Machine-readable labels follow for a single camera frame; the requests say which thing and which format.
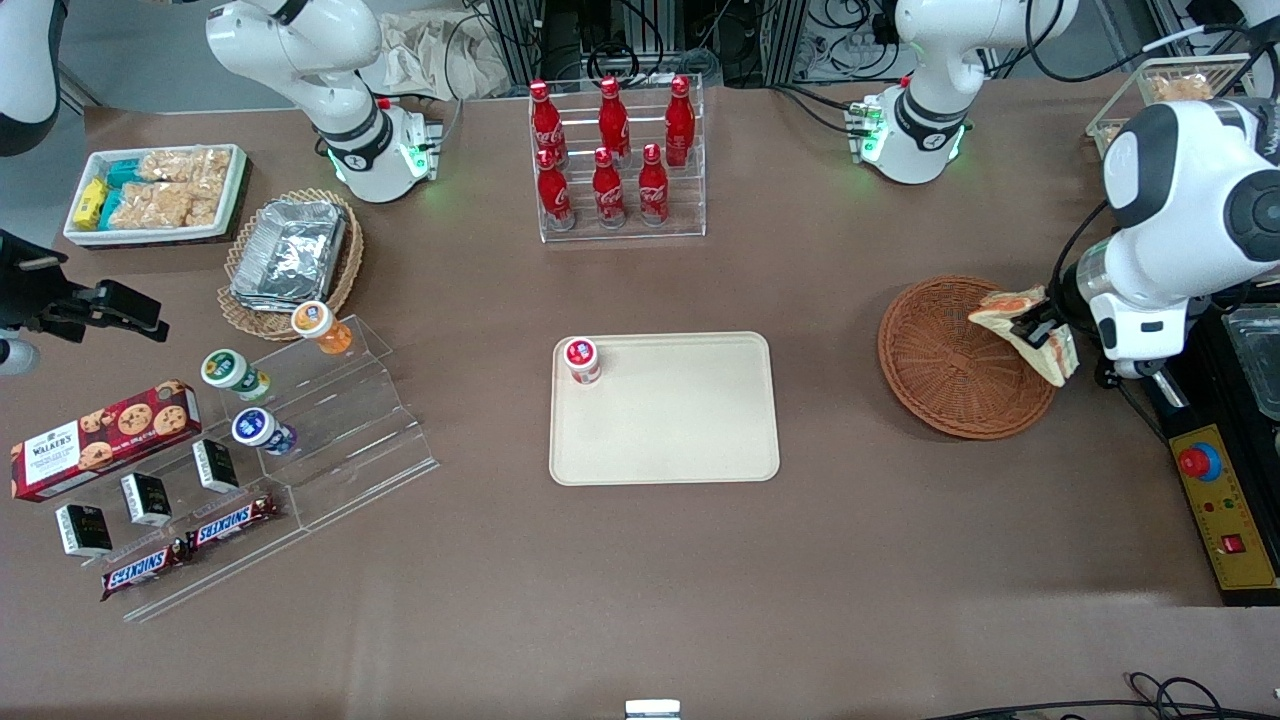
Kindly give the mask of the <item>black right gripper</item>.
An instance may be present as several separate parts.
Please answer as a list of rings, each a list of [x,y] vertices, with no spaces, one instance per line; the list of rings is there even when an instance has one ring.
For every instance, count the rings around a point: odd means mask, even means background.
[[[90,304],[105,316],[86,316],[84,287],[67,279],[67,256],[1,232],[1,328],[27,329],[83,341],[88,328],[127,331],[151,341],[166,341],[169,324],[160,320],[161,304],[118,281],[100,281]],[[152,328],[138,323],[157,323]]]

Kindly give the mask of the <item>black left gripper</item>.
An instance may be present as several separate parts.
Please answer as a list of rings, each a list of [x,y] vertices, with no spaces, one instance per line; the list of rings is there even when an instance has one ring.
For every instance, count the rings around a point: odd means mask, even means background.
[[[1096,325],[1076,281],[1076,264],[1055,265],[1048,283],[1050,310],[1028,310],[1012,319],[1011,333],[1028,346],[1044,347],[1069,337],[1069,325]]]

